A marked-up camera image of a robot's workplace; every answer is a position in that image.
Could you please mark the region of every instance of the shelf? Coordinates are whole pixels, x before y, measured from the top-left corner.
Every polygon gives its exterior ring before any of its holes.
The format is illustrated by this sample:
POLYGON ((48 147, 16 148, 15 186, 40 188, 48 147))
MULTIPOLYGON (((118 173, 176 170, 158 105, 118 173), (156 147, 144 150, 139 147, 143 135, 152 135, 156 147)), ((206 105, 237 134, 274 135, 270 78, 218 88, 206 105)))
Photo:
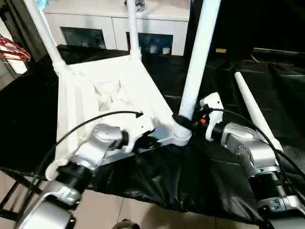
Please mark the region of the shelf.
MULTIPOLYGON (((50 0, 46 14, 74 14, 127 18, 123 0, 50 0)), ((137 12, 138 19, 188 21, 190 0, 146 0, 145 10, 137 12)))

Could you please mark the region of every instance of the red cable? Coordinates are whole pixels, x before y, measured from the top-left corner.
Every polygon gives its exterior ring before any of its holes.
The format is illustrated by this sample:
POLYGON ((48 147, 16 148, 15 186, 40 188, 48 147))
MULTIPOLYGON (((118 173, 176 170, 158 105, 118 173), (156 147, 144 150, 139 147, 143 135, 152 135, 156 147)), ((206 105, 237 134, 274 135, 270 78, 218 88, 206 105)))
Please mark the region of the red cable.
POLYGON ((0 35, 0 46, 3 46, 6 49, 8 49, 8 51, 0 50, 0 53, 4 54, 4 58, 6 60, 17 60, 17 61, 27 62, 31 59, 30 54, 25 49, 20 47, 15 42, 12 42, 11 40, 9 40, 7 38, 2 37, 1 35, 0 35))

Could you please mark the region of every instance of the white rod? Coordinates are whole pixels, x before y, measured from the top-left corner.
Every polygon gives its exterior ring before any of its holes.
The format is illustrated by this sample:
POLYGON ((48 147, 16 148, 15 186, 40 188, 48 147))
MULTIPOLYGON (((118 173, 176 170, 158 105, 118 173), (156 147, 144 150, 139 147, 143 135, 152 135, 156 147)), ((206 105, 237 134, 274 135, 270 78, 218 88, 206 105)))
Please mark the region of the white rod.
MULTIPOLYGON (((179 115, 192 119, 206 60, 213 37, 221 0, 204 0, 193 46, 192 57, 184 86, 179 115)), ((174 135, 186 139, 191 131, 175 125, 174 135)))
POLYGON ((46 47, 46 49, 52 59, 53 66, 56 67, 56 66, 65 64, 63 59, 61 58, 60 53, 58 52, 58 50, 56 48, 56 45, 49 33, 49 30, 48 30, 46 24, 44 23, 44 20, 38 10, 35 0, 24 0, 24 3, 27 6, 28 11, 39 32, 39 35, 42 38, 44 46, 46 47))
POLYGON ((277 150, 283 152, 281 144, 278 140, 275 139, 274 135, 272 134, 270 127, 266 122, 261 110, 259 109, 259 106, 257 105, 256 100, 254 99, 242 74, 240 72, 236 72, 234 76, 238 84, 239 90, 243 96, 244 103, 246 104, 248 112, 251 116, 252 122, 267 135, 267 137, 270 139, 270 141, 277 150))
POLYGON ((135 1, 127 0, 127 8, 129 14, 130 55, 132 59, 141 59, 135 1))

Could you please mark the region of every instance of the cabinet door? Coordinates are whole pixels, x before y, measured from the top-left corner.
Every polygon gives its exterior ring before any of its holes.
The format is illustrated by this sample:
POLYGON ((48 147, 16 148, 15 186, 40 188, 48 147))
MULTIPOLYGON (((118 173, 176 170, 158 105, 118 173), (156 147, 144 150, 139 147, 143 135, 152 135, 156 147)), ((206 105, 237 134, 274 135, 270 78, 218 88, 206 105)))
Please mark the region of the cabinet door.
POLYGON ((110 17, 45 14, 57 45, 116 49, 110 17))
MULTIPOLYGON (((112 22, 117 49, 127 51, 130 46, 128 18, 112 18, 112 22)), ((141 50, 183 55, 187 25, 187 21, 137 19, 141 50)))

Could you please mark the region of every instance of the black tarp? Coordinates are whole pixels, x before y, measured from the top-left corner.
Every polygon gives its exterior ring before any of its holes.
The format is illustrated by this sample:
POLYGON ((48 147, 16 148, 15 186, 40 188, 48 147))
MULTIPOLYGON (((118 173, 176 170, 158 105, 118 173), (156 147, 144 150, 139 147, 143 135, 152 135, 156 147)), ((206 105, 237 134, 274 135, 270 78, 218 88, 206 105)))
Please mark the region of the black tarp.
MULTIPOLYGON (((126 54, 84 48, 60 48, 67 63, 126 54)), ((174 112, 180 104, 188 61, 183 57, 148 56, 143 63, 174 112)), ((284 151, 305 171, 303 90, 305 76, 265 63, 241 62, 258 105, 284 151)), ((224 107, 248 116, 234 81, 233 64, 207 63, 200 98, 218 92, 224 107)), ((31 175, 55 141, 57 76, 49 59, 0 92, 0 167, 31 175)), ((243 124, 233 116, 226 121, 243 124)), ((285 162, 292 182, 305 194, 305 184, 285 162)), ((155 203, 164 208, 192 211, 247 223, 261 220, 249 183, 234 155, 218 143, 194 135, 185 147, 165 146, 99 169, 92 189, 155 203)))

